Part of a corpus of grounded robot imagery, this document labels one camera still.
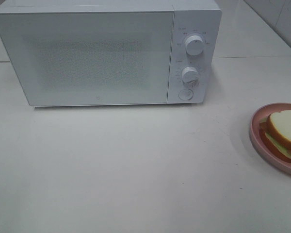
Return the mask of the round white door button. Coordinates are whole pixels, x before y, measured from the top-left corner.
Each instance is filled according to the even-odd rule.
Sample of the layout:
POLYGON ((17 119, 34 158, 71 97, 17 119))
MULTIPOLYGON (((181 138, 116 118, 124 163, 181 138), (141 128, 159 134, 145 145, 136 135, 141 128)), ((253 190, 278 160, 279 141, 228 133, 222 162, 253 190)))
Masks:
POLYGON ((193 96, 194 96, 194 93, 190 89, 183 89, 178 94, 178 97, 184 101, 191 100, 193 98, 193 96))

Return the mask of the white microwave knob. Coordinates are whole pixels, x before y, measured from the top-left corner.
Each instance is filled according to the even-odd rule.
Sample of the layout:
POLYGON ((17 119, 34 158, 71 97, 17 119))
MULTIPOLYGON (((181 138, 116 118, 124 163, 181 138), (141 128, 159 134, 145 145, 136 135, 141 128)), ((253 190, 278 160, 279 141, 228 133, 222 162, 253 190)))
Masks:
POLYGON ((205 42, 204 42, 204 39, 202 36, 200 36, 198 34, 190 35, 185 40, 186 52, 191 56, 197 56, 203 52, 204 44, 205 44, 205 42))
POLYGON ((195 67, 185 67, 181 72, 181 78, 184 83, 192 83, 198 79, 198 72, 195 67))

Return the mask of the pink round plate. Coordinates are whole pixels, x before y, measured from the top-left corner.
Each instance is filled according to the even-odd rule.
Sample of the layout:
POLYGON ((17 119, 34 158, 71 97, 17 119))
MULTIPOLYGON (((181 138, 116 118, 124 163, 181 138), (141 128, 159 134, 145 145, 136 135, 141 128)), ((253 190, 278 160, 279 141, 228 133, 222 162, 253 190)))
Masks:
POLYGON ((287 163, 273 155, 264 145, 260 135, 259 123, 273 112, 291 110, 291 103, 271 103, 257 109, 250 121, 250 140, 257 153, 269 164, 282 172, 291 175, 291 163, 287 163))

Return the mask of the white microwave door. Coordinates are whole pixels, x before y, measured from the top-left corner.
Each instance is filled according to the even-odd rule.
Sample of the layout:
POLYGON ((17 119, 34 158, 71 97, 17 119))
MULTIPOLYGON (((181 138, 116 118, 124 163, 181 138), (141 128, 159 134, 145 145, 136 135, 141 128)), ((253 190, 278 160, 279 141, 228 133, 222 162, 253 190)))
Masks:
POLYGON ((172 12, 0 14, 31 106, 167 101, 172 12))

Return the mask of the white microwave oven body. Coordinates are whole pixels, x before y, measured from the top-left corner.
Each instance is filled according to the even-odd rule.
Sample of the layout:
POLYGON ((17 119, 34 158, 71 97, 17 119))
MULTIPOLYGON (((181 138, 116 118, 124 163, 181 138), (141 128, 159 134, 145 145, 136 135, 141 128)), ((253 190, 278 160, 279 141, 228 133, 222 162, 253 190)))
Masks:
POLYGON ((173 13, 167 101, 151 104, 201 103, 209 81, 222 16, 213 0, 7 0, 0 5, 0 14, 146 12, 173 13), (203 37, 204 50, 197 56, 191 56, 186 52, 185 40, 195 34, 203 37), (195 82, 182 81, 181 72, 185 67, 197 69, 199 75, 195 82), (183 89, 193 91, 191 100, 184 101, 178 97, 183 89))

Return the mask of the sandwich with white bread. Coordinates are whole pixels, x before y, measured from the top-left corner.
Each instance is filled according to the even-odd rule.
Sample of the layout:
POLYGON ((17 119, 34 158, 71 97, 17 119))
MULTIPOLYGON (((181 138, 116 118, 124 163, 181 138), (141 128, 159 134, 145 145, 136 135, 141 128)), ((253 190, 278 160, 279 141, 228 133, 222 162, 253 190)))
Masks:
POLYGON ((274 112, 262 119, 259 135, 274 156, 291 163, 291 110, 274 112))

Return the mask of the lower white microwave knob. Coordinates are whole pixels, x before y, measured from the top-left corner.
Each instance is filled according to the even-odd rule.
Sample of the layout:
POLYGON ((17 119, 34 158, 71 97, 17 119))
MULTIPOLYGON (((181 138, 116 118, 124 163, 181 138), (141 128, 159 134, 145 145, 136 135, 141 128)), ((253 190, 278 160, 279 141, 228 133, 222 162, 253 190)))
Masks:
POLYGON ((198 72, 195 67, 185 67, 181 72, 181 78, 184 83, 192 83, 198 79, 198 72))

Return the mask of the upper white microwave knob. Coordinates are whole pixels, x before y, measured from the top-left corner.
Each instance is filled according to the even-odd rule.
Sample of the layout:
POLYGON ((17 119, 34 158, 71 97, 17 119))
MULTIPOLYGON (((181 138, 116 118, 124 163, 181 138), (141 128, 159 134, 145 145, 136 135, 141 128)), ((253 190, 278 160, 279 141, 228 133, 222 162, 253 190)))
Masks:
POLYGON ((203 52, 204 44, 205 44, 205 42, 204 42, 204 39, 202 36, 200 36, 198 34, 190 35, 185 40, 186 52, 191 56, 197 56, 203 52))

